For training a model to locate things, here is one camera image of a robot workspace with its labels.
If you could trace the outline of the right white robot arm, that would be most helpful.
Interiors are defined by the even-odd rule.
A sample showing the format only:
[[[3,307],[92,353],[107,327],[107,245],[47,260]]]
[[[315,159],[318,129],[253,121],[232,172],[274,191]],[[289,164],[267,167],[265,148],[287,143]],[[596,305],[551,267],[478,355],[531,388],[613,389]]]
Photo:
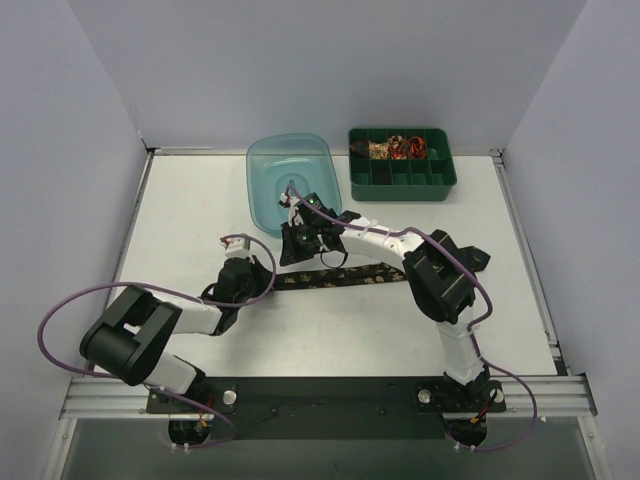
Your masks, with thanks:
[[[346,211],[336,219],[300,207],[281,224],[280,264],[340,252],[386,263],[404,274],[418,309],[433,320],[445,358],[445,375],[469,387],[486,375],[474,339],[473,309],[477,277],[464,253],[442,230],[394,231]]]

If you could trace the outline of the black gold patterned tie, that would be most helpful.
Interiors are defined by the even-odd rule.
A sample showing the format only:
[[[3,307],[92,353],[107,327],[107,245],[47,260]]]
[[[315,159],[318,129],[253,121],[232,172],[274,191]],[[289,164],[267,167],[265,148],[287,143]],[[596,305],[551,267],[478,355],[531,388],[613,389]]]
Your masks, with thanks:
[[[325,270],[297,271],[276,275],[274,291],[339,288],[405,282],[405,275],[386,263]]]

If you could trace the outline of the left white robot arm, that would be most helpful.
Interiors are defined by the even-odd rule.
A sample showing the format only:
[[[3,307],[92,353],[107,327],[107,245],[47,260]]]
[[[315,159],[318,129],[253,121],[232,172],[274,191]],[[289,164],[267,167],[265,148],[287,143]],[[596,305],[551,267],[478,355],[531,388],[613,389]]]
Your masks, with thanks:
[[[240,305],[256,299],[273,278],[257,257],[230,258],[202,298],[162,300],[149,290],[128,286],[82,338],[83,358],[124,383],[146,383],[177,394],[195,390],[202,370],[165,350],[180,334],[220,336],[237,321]]]

